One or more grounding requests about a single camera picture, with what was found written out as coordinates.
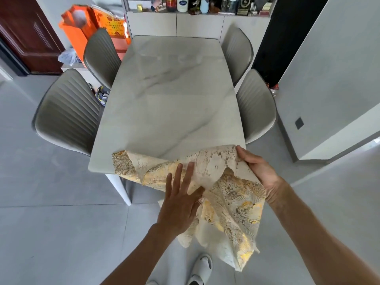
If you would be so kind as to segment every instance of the wooden door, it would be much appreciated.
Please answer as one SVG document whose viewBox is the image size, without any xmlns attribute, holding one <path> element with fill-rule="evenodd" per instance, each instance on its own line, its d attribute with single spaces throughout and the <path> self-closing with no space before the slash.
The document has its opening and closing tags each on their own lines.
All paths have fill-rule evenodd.
<svg viewBox="0 0 380 285">
<path fill-rule="evenodd" d="M 36 0 L 0 0 L 0 38 L 32 74 L 62 73 L 64 47 Z"/>
</svg>

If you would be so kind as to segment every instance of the yellow floral fabric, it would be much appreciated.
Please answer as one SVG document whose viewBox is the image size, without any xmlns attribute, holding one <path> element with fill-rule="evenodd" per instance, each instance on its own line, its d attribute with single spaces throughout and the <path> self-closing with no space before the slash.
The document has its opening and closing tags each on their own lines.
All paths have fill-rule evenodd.
<svg viewBox="0 0 380 285">
<path fill-rule="evenodd" d="M 181 245 L 188 247 L 195 236 L 203 247 L 237 271 L 242 271 L 253 252 L 258 251 L 255 237 L 265 191 L 238 157 L 235 145 L 204 149 L 176 161 L 129 151 L 114 153 L 112 159 L 119 176 L 161 191 L 165 191 L 166 176 L 169 172 L 174 175 L 179 163 L 183 164 L 183 178 L 187 164 L 195 162 L 188 193 L 199 186 L 206 190 L 193 223 L 178 236 Z"/>
</svg>

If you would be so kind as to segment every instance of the marble table top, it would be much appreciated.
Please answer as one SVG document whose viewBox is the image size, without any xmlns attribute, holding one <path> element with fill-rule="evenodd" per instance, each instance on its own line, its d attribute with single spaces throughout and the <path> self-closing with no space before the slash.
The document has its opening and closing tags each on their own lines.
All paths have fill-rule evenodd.
<svg viewBox="0 0 380 285">
<path fill-rule="evenodd" d="M 88 169 L 114 174 L 111 155 L 121 150 L 176 160 L 229 144 L 245 148 L 219 42 L 136 36 L 113 83 Z"/>
</svg>

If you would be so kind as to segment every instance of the finger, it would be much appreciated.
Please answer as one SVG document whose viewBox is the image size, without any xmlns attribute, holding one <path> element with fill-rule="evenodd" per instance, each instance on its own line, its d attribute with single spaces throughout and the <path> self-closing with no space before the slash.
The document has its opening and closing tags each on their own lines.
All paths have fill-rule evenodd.
<svg viewBox="0 0 380 285">
<path fill-rule="evenodd" d="M 173 187 L 171 189 L 171 196 L 176 196 L 179 191 L 179 186 L 181 185 L 181 173 L 182 173 L 182 164 L 178 164 L 176 174 L 174 175 Z"/>
<path fill-rule="evenodd" d="M 171 173 L 166 177 L 166 187 L 165 187 L 165 199 L 168 199 L 171 194 Z"/>
<path fill-rule="evenodd" d="M 181 184 L 181 189 L 179 190 L 179 193 L 181 194 L 186 194 L 187 190 L 189 188 L 190 182 L 191 182 L 191 177 L 194 172 L 194 162 L 189 162 L 187 165 L 185 177 L 183 177 L 182 184 Z"/>
<path fill-rule="evenodd" d="M 195 215 L 197 214 L 197 210 L 199 208 L 199 206 L 201 205 L 201 203 L 199 202 L 195 202 L 192 209 L 191 209 L 191 212 L 190 212 L 190 219 L 194 219 L 195 218 Z"/>
<path fill-rule="evenodd" d="M 190 196 L 192 197 L 192 199 L 195 201 L 197 201 L 204 193 L 204 188 L 201 186 L 199 187 L 197 190 L 195 190 Z"/>
<path fill-rule="evenodd" d="M 242 147 L 240 147 L 239 145 L 236 146 L 236 151 L 239 157 L 242 158 L 245 162 L 253 164 L 264 162 L 264 159 L 261 156 L 252 154 L 248 150 L 245 150 Z"/>
</svg>

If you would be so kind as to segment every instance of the gray upholstered chair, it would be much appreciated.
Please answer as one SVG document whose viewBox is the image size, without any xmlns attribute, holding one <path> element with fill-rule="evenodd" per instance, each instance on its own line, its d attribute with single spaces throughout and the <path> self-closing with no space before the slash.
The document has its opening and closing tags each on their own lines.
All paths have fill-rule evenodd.
<svg viewBox="0 0 380 285">
<path fill-rule="evenodd" d="M 231 27 L 221 46 L 234 86 L 239 82 L 254 58 L 248 37 L 237 27 Z"/>
<path fill-rule="evenodd" d="M 276 122 L 277 110 L 272 92 L 260 74 L 252 69 L 236 94 L 245 143 L 263 136 Z"/>
<path fill-rule="evenodd" d="M 42 98 L 32 128 L 50 143 L 90 156 L 99 126 L 100 106 L 80 73 L 69 69 Z"/>
<path fill-rule="evenodd" d="M 99 28 L 84 49 L 83 62 L 93 76 L 111 90 L 121 61 L 106 29 Z"/>
</svg>

